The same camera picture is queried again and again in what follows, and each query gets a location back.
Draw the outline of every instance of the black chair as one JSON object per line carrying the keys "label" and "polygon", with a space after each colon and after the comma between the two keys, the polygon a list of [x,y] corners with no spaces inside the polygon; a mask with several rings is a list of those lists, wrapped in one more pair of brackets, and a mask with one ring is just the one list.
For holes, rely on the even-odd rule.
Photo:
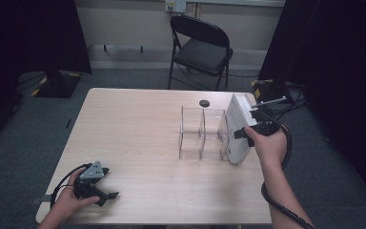
{"label": "black chair", "polygon": [[[218,26],[192,18],[177,15],[171,19],[173,33],[172,63],[169,72],[168,89],[171,88],[173,64],[185,66],[200,73],[218,76],[215,90],[218,91],[221,77],[225,71],[225,87],[228,86],[229,61],[234,51],[230,48],[230,39]],[[190,40],[181,46],[178,34],[188,36]]]}

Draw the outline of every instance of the person's right hand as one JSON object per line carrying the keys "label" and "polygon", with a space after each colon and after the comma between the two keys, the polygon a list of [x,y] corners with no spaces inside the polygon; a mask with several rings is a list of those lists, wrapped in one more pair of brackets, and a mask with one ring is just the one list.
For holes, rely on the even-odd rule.
{"label": "person's right hand", "polygon": [[260,163],[281,166],[287,152],[287,138],[281,129],[273,135],[264,136],[251,127],[245,127],[245,133],[254,141]]}

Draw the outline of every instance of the chair seat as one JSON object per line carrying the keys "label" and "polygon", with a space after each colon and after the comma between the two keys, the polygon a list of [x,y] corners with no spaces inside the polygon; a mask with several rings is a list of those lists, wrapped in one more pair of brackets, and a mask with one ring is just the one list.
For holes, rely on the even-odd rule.
{"label": "chair seat", "polygon": [[[233,53],[234,51],[230,48],[230,59]],[[173,57],[173,61],[188,68],[219,75],[226,66],[225,56],[226,48],[191,39]]]}

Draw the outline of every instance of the hand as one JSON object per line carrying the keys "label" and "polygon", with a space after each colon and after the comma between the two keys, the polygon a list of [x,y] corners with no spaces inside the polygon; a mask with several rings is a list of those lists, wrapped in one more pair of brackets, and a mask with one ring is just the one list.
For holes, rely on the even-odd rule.
{"label": "hand", "polygon": [[287,138],[281,129],[273,135],[264,136],[251,127],[245,127],[245,133],[254,141],[260,163],[281,166],[287,152]]}
{"label": "hand", "polygon": [[57,201],[38,228],[57,228],[62,221],[75,214],[81,208],[94,204],[100,200],[99,197],[78,199],[73,193],[73,184],[76,177],[84,170],[84,168],[79,169],[70,176],[67,186],[61,192]]}

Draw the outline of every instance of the transparent acrylic organizer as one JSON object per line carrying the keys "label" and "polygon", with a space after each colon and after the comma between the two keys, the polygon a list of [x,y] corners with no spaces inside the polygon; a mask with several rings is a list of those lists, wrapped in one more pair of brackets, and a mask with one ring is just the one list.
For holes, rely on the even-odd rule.
{"label": "transparent acrylic organizer", "polygon": [[179,158],[227,160],[228,141],[224,110],[182,107]]}

